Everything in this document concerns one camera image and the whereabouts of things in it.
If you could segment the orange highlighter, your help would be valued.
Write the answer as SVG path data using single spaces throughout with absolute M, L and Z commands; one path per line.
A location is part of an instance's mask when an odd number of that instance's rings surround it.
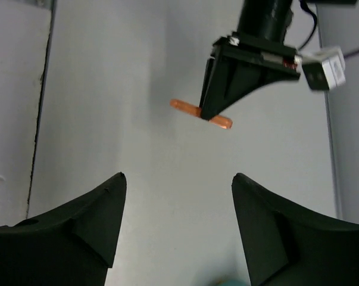
M 188 102 L 178 100 L 178 99 L 171 99 L 170 100 L 170 106 L 173 107 L 176 110 L 179 110 L 183 113 L 189 114 L 191 116 L 197 117 L 201 119 L 201 111 L 202 108 L 195 106 L 193 104 L 190 104 Z M 205 119 L 205 121 L 208 121 L 220 128 L 223 129 L 231 129 L 233 126 L 233 122 L 230 118 L 216 115 L 212 119 Z

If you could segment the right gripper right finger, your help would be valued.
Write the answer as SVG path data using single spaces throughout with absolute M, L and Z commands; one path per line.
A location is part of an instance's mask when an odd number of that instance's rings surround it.
M 232 195 L 251 285 L 359 285 L 359 224 L 312 211 L 242 173 Z

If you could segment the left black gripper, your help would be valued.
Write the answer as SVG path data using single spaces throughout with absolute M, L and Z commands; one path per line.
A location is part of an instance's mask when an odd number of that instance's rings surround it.
M 242 33 L 213 43 L 202 84 L 200 118 L 211 120 L 266 85 L 299 81 L 296 49 Z

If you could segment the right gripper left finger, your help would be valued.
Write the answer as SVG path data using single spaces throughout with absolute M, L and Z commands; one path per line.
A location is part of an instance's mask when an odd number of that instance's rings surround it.
M 57 208 L 0 226 L 0 285 L 104 285 L 126 191 L 120 172 Z

